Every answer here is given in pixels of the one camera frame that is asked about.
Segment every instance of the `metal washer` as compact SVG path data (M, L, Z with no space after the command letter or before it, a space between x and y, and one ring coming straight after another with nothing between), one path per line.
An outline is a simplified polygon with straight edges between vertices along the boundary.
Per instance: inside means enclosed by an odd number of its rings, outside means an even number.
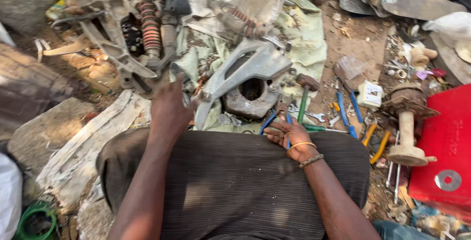
M451 178L450 183L446 183L445 179ZM435 183L444 191L455 191L461 186L461 176L454 170L442 170L435 176Z

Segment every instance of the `spanner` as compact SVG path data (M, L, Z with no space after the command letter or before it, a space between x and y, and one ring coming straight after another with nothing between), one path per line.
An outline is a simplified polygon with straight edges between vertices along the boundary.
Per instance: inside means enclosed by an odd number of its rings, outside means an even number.
M294 104L291 104L289 109L288 109L288 112L299 112L299 108L297 106L295 106ZM306 114L308 116L311 116L311 117L315 117L320 122L325 122L326 121L325 119L322 119L322 116L325 116L323 113L314 114L314 113L309 112L309 111L304 111L304 114Z

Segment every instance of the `bracelet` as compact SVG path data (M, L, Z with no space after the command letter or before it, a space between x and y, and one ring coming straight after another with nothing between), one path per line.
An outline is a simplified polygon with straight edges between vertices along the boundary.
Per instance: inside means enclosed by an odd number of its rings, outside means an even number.
M288 151L286 151L286 153L290 153L291 150L292 150L294 147L297 147L298 145L302 145L302 144L312 145L312 146L314 146L314 148L317 149L317 146L316 146L315 144L313 144L313 143L311 143L311 142L309 142L309 141L302 141L302 142L298 142L297 144L293 144L293 145L291 146L291 148L288 149Z
M303 167L309 165L310 163L316 162L317 160L322 159L322 158L324 158L323 154L316 155L315 157L311 157L308 160L304 161L303 163L299 164L299 168L303 168Z

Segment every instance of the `hammer head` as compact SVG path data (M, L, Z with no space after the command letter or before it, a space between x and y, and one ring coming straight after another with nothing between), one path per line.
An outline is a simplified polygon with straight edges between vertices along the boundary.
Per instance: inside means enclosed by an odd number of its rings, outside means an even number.
M309 86L310 91L317 91L321 87L321 84L318 81L304 74L299 74L296 78L296 82L300 84L301 87Z

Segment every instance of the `red board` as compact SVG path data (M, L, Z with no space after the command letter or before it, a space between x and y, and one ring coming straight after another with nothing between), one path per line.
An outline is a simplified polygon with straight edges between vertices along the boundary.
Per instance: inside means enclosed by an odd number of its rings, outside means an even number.
M417 147L438 161L412 169L409 196L471 222L471 84L435 94L427 106L441 115L424 121ZM436 184L435 177L443 170L460 175L456 190L445 191Z

